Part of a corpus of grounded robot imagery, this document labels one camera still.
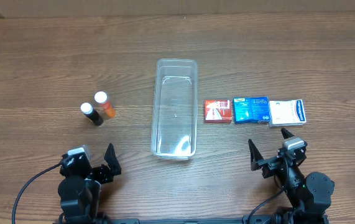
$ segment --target blue and white box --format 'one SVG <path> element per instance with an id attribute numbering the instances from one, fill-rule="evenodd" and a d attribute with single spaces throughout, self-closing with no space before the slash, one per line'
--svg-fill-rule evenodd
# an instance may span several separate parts
<path id="1" fill-rule="evenodd" d="M 236 124 L 267 123 L 270 121 L 269 99 L 266 96 L 234 98 L 233 101 Z"/>
<path id="2" fill-rule="evenodd" d="M 306 123 L 303 100 L 270 101 L 269 126 L 293 126 Z"/>

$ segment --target small bottle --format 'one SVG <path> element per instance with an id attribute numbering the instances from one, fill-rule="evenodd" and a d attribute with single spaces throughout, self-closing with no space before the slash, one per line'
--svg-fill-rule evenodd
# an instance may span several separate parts
<path id="1" fill-rule="evenodd" d="M 80 106 L 80 110 L 88 117 L 95 125 L 100 126 L 103 123 L 103 119 L 100 114 L 89 104 L 83 103 Z"/>
<path id="2" fill-rule="evenodd" d="M 107 94 L 103 91 L 100 91 L 95 94 L 95 101 L 101 105 L 101 107 L 104 109 L 105 113 L 110 118 L 115 117 L 115 110 L 111 106 L 111 103 L 108 100 Z"/>

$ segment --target white bottle cap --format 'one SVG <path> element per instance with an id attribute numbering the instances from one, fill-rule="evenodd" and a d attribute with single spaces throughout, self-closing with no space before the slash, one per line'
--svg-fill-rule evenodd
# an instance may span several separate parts
<path id="1" fill-rule="evenodd" d="M 82 103 L 80 110 L 82 110 L 84 114 L 91 114 L 91 112 L 93 112 L 93 107 L 90 105 L 90 103 Z"/>
<path id="2" fill-rule="evenodd" d="M 97 103 L 105 103 L 107 101 L 107 94 L 103 91 L 99 91 L 95 94 L 95 101 Z"/>

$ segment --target wooden tabletop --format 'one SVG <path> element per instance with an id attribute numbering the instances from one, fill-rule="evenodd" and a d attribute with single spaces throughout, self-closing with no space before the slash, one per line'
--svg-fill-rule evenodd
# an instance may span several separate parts
<path id="1" fill-rule="evenodd" d="M 155 69 L 161 58 L 199 66 L 197 151 L 189 161 L 150 152 Z M 97 91 L 116 116 L 94 127 L 80 111 Z M 113 218 L 241 217 L 278 191 L 250 169 L 247 140 L 264 157 L 279 128 L 204 124 L 205 99 L 303 99 L 308 122 L 288 128 L 308 143 L 304 175 L 336 186 L 332 223 L 355 223 L 355 12 L 0 20 L 0 223 L 10 223 L 21 187 L 87 144 L 92 165 L 114 144 L 122 175 L 103 186 Z M 17 223 L 52 223 L 62 212 L 53 170 L 35 180 Z M 258 211 L 289 205 L 281 195 Z"/>

